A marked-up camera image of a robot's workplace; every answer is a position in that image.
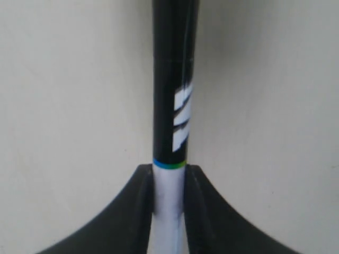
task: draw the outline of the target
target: beige wall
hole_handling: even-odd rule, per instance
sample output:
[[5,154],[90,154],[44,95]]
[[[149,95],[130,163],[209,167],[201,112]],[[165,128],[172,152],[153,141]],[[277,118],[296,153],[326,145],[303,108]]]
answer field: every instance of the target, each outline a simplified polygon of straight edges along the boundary
[[[189,162],[246,218],[339,251],[339,2],[201,2]],[[0,253],[70,234],[151,161],[150,0],[0,0]]]

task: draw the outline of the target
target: racket logo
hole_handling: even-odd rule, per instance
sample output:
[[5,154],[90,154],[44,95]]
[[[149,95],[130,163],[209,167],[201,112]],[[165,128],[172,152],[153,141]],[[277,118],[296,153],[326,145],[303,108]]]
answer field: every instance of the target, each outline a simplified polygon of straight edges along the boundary
[[174,95],[174,131],[172,151],[177,151],[190,132],[192,83],[185,85]]

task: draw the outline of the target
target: white wall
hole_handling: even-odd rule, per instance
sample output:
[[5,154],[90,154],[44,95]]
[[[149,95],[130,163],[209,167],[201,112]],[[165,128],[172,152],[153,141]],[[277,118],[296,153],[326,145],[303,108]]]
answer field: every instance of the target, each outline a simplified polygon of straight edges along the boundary
[[[151,161],[150,0],[0,0],[0,253],[70,234]],[[262,230],[339,250],[339,2],[201,2],[189,161]]]

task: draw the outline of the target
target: white graphic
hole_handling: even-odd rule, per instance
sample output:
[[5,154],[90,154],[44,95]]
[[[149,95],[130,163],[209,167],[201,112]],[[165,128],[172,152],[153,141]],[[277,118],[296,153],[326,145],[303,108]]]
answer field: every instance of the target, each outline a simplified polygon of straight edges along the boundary
[[175,152],[181,146],[181,144],[187,139],[190,131],[190,123],[186,123],[191,117],[191,93],[193,90],[193,85],[189,84],[183,89],[175,93],[174,96],[174,110],[180,110],[178,115],[175,116],[173,125],[178,126],[183,124],[182,127],[176,129],[173,133],[173,145],[172,151]]

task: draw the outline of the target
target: black shaft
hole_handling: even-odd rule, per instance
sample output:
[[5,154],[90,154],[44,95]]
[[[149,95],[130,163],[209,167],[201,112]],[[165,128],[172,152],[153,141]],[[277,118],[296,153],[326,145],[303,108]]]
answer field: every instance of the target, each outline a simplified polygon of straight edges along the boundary
[[186,160],[198,4],[153,0],[153,156],[159,164],[174,166]]

